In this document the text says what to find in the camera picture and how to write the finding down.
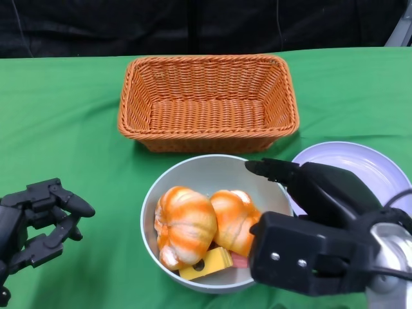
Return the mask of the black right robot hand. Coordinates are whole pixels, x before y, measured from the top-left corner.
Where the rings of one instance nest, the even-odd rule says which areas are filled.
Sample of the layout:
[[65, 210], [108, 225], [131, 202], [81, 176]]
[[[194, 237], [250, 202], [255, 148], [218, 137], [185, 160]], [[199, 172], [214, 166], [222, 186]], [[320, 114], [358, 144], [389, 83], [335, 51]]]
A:
[[253, 279], [310, 296], [363, 292], [380, 251], [370, 230], [388, 212], [372, 191], [330, 165], [264, 158], [245, 167], [283, 185], [304, 210], [299, 217], [265, 212], [251, 228]]

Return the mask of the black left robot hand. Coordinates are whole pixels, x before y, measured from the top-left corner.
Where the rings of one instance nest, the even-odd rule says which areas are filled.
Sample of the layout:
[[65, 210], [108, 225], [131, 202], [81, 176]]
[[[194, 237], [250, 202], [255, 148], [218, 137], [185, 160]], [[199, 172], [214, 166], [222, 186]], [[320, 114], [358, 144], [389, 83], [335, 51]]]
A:
[[2, 197], [1, 306], [6, 307], [11, 298], [5, 287], [8, 276], [61, 255], [67, 239], [83, 238], [77, 227], [79, 220], [94, 215], [94, 208], [64, 189], [58, 178]]

